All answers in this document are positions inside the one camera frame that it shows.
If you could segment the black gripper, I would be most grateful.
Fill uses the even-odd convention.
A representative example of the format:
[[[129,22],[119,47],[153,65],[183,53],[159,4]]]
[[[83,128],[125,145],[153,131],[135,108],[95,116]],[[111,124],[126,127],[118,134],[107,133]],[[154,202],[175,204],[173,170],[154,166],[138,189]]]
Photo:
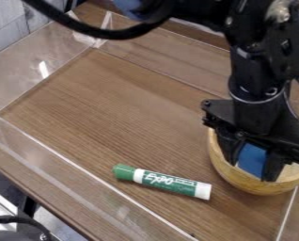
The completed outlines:
[[[286,165],[299,164],[299,119],[287,96],[250,101],[206,99],[202,102],[203,124],[215,130],[225,160],[231,166],[250,143],[267,151],[262,181],[275,182]]]

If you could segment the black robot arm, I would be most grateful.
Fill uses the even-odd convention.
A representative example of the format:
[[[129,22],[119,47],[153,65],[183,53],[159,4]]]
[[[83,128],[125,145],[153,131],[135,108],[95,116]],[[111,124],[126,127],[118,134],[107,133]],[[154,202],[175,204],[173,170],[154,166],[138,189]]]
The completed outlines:
[[[203,124],[214,129],[225,159],[263,182],[299,164],[299,117],[289,104],[299,83],[298,0],[113,0],[138,23],[102,29],[46,0],[23,0],[75,32],[106,40],[135,39],[177,18],[223,33],[230,46],[229,100],[205,100]]]

